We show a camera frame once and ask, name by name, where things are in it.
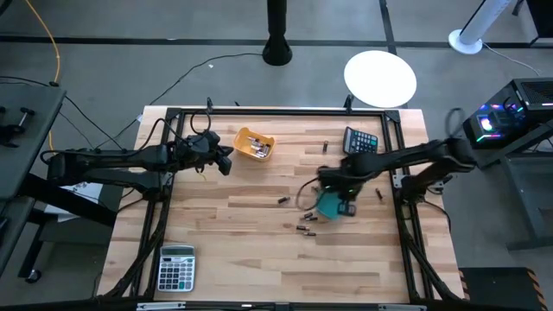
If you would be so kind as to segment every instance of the white round lamp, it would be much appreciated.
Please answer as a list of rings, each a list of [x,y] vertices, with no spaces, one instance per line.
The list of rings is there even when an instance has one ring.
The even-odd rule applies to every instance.
[[[344,69],[344,80],[355,98],[378,108],[403,105],[416,90],[416,76],[409,64],[384,51],[353,56]]]

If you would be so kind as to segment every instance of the yellow cable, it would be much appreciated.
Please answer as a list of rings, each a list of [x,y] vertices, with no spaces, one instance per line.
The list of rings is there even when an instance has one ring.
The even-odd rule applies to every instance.
[[[36,19],[41,23],[44,30],[46,30],[46,33],[48,34],[48,37],[50,37],[50,41],[52,42],[52,45],[54,46],[55,51],[55,59],[57,62],[57,68],[55,69],[55,77],[54,82],[58,83],[58,79],[60,77],[60,68],[61,68],[61,57],[60,57],[60,50],[58,49],[58,46],[55,44],[54,37],[52,36],[52,33],[50,33],[50,29],[48,29],[48,26],[46,26],[46,23],[42,20],[41,16],[38,14],[38,12],[35,10],[35,7],[33,7],[33,4],[29,0],[25,0],[29,8],[35,13]],[[48,146],[50,147],[50,150],[54,150],[54,145],[52,144],[52,131],[48,132]]]
[[[54,40],[54,37],[52,36],[52,34],[50,33],[50,29],[48,29],[48,26],[46,26],[46,23],[44,23],[41,16],[35,10],[35,7],[33,7],[33,4],[31,4],[31,2],[29,0],[25,0],[25,2],[29,6],[29,8],[33,11],[33,13],[35,13],[36,19],[38,19],[38,21],[41,22],[42,27],[44,28],[44,30],[46,30],[46,33],[50,37],[50,41],[52,42],[52,45],[54,46],[55,58],[56,58],[57,63],[58,63],[57,69],[55,70],[54,82],[58,83],[58,78],[60,77],[60,67],[61,67],[60,50],[58,49],[58,46],[55,44],[55,40]]]

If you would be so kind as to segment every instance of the calculator keypad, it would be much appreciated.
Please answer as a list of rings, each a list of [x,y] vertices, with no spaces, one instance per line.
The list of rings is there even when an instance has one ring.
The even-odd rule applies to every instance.
[[[344,151],[348,154],[377,152],[378,139],[376,136],[367,134],[358,130],[347,129],[346,137],[349,145],[344,146]]]
[[[174,292],[187,292],[192,290],[194,265],[194,258],[187,258],[183,263],[160,264],[157,288],[162,291]]]

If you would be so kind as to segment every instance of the gray floor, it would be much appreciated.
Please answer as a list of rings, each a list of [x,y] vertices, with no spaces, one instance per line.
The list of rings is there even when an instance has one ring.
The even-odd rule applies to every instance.
[[[258,0],[153,0],[134,2],[61,0],[35,1],[45,22],[58,36],[139,38],[266,39],[265,6]],[[398,41],[446,41],[461,28],[479,0],[388,0]],[[384,40],[378,0],[289,0],[290,39]],[[522,41],[517,18],[504,12],[486,35],[488,41]],[[43,35],[24,2],[16,2],[0,18],[0,34]],[[260,52],[256,46],[117,46],[60,45],[62,87],[108,133],[117,133],[163,89],[191,66],[216,55]],[[341,106],[347,89],[343,68],[356,53],[378,48],[293,47],[286,67],[269,67],[258,56],[216,60],[213,67],[194,71],[159,105]],[[553,75],[553,50],[504,49],[501,53],[533,65],[543,76]],[[474,111],[512,78],[534,73],[489,51],[463,56],[448,48],[400,48],[397,53],[412,67],[418,88],[410,108],[422,109],[431,138],[445,137],[448,110]],[[0,43],[0,75],[50,81],[55,70],[48,44]],[[62,111],[92,140],[104,141],[70,105]],[[131,147],[137,127],[121,139]],[[53,127],[57,149],[86,142],[62,118]],[[44,173],[36,164],[33,170]],[[505,243],[524,237],[513,198],[504,196],[502,172],[492,168],[453,179],[444,194],[453,223],[455,254],[461,267],[534,269],[553,306],[553,272],[548,263],[553,248],[508,252]],[[39,267],[43,279],[33,285],[16,279],[35,228],[22,235],[10,267],[0,279],[0,304],[81,299],[91,295],[101,270],[106,245],[48,245]]]

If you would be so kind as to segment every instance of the calculator display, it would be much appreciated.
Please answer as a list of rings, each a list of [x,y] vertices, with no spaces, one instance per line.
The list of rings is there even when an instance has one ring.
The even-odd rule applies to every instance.
[[[162,255],[164,256],[192,256],[193,254],[193,248],[162,249]]]

